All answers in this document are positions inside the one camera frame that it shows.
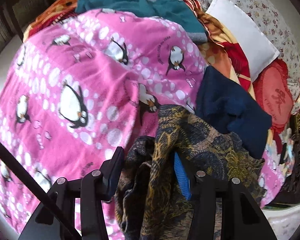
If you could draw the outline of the white pillow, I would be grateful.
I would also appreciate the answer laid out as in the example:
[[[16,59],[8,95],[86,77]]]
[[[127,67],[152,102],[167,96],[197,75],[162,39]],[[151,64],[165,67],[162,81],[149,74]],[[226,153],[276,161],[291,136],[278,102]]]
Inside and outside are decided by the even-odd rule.
[[[212,0],[206,13],[219,20],[239,43],[249,63],[251,81],[279,56],[256,23],[232,1]]]

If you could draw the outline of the navy blue sweater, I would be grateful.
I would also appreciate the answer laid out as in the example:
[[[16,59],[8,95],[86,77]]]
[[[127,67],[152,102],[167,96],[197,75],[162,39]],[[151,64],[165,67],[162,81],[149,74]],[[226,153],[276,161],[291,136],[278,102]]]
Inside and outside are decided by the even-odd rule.
[[[196,98],[196,115],[222,134],[236,133],[250,156],[262,157],[271,116],[239,84],[213,66],[205,69]]]

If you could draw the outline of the colourful clothes pile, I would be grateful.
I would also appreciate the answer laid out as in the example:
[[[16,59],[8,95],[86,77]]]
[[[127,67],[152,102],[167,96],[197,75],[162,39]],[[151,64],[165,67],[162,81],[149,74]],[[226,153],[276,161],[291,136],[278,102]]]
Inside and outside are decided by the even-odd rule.
[[[285,179],[293,172],[295,164],[293,147],[291,128],[285,128],[280,134],[270,131],[265,148],[266,162],[272,171],[280,173]]]

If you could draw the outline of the pink penguin blanket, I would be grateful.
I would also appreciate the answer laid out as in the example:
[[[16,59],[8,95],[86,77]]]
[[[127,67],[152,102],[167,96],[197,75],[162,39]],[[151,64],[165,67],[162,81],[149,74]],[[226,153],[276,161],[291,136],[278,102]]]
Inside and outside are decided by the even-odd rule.
[[[0,142],[48,191],[154,137],[162,106],[196,115],[206,67],[175,22],[110,9],[70,17],[17,51],[0,94]]]

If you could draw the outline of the floral quilt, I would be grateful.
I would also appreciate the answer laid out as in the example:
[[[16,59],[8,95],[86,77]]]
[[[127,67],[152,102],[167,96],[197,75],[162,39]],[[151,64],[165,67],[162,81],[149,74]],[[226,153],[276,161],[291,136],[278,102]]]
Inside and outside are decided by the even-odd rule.
[[[212,0],[198,0],[206,11]],[[300,109],[300,54],[290,27],[270,0],[230,0],[243,10],[279,50],[288,67],[288,88],[294,100],[292,113]]]

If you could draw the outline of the white ornate chair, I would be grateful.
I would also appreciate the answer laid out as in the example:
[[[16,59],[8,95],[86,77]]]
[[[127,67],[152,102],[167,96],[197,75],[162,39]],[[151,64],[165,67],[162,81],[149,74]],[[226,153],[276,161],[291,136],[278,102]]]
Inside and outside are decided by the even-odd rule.
[[[300,204],[283,209],[262,209],[277,239],[290,239],[300,225]]]

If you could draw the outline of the dark gold patterned garment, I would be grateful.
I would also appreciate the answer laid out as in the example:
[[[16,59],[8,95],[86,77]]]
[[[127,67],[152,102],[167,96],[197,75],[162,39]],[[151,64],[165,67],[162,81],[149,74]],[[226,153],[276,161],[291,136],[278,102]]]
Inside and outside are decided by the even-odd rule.
[[[258,203],[264,196],[258,184],[264,160],[251,157],[237,134],[219,133],[184,107],[164,105],[156,135],[131,146],[114,196],[126,239],[187,238],[194,208],[183,160],[217,180],[238,178]]]

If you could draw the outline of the red heart pillow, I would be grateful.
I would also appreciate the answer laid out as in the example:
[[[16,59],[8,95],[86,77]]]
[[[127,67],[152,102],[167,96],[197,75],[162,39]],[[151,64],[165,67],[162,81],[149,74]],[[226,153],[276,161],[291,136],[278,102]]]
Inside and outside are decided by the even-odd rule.
[[[264,68],[253,82],[256,101],[271,115],[271,130],[280,134],[290,119],[292,94],[287,85],[288,68],[281,59],[275,59]]]

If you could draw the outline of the teal knit sweater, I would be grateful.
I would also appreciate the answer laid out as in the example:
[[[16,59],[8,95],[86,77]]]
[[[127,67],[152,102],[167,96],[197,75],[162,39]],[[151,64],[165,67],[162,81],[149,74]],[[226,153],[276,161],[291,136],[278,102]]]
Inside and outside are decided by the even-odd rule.
[[[75,13],[92,9],[127,11],[137,17],[158,16],[181,25],[196,45],[207,42],[207,31],[183,0],[78,0]]]

